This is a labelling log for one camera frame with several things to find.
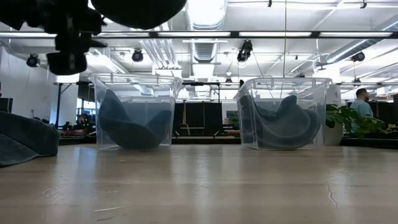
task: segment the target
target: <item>ceiling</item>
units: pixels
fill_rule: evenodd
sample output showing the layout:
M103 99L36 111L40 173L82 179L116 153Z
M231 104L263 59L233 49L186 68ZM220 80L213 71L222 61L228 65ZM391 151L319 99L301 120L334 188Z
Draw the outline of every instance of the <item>ceiling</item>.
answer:
M397 16L398 1L367 1L368 6L360 9L362 1L334 1L334 0L288 0L287 13L285 14L285 1L272 1L272 7L267 7L268 1L229 0L226 10L223 30L377 30L379 24ZM170 30L188 30L186 11L179 12L168 21ZM38 31L23 27L23 31ZM103 28L104 31L129 31L115 23L110 23ZM10 31L10 28L0 24L0 31ZM330 54L352 42L348 39L252 39L253 54L245 66L238 66L236 53L243 39L228 39L227 43L218 44L218 51L213 63L217 63L213 70L214 77L226 77L227 72L232 77L261 77L294 76L296 72L289 73L293 68L301 65L306 77L313 75L312 62L317 60L317 55ZM144 52L142 62L135 63L131 60L134 49L141 48L137 39L107 39L109 45L108 56L129 72L152 72L153 62ZM16 39L10 43L15 54L26 55L37 53L45 62L45 53L53 51L52 40ZM182 68L183 78L195 78L192 72L192 54L190 44L182 39L173 39L172 45L178 64ZM383 40L378 44L363 50L366 59L357 63L341 61L336 66L340 69L341 80L350 82L356 75L369 74L397 62L398 40ZM82 78L90 72L108 72L109 69L101 63L89 60L88 71L81 75ZM397 70L388 70L368 79L367 82L381 81L397 76Z

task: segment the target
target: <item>blue shirt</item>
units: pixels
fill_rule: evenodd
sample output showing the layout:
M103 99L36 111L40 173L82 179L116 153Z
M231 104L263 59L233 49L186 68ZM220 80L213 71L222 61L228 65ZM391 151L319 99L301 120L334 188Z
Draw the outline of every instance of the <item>blue shirt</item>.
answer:
M363 100L356 100L349 107L351 109L354 109L359 114L359 117L370 116L373 118L373 111L372 111L371 106ZM358 128L358 126L353 124L354 132L357 128Z

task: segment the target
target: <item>ceiling duct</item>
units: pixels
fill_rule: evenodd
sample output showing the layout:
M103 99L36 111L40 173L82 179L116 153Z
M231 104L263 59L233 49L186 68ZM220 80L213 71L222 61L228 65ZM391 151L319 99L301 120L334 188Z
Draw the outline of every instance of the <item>ceiling duct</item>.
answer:
M377 26L374 30L376 31L398 31L398 15L393 16L386 22L383 22L379 26ZM316 67L325 66L333 63L340 62L354 54L357 54L364 49L373 46L380 41L384 40L383 38L378 39L368 39L368 40L354 40L344 47L338 49L337 51L327 55L326 57L320 57L320 62L316 64Z
M224 26L227 0L188 0L186 5L187 22L190 30L221 30ZM198 63L210 63L216 57L218 44L191 43L193 59ZM200 72L200 66L193 65L193 73ZM214 65L208 77L213 75Z

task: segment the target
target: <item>transparent storage container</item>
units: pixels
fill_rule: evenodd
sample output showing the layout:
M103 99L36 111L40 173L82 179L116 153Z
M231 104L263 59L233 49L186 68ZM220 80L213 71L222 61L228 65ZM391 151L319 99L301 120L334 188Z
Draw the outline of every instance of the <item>transparent storage container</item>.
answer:
M255 78L234 97L243 146L297 149L324 143L329 78Z
M100 149L171 145L175 99L182 79L160 75L92 73Z

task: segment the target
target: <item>wooden table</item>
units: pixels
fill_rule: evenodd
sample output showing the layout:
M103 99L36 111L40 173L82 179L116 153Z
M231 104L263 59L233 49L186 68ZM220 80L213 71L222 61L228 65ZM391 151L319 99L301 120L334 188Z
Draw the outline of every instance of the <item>wooden table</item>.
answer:
M62 146L0 169L0 223L396 223L398 152Z

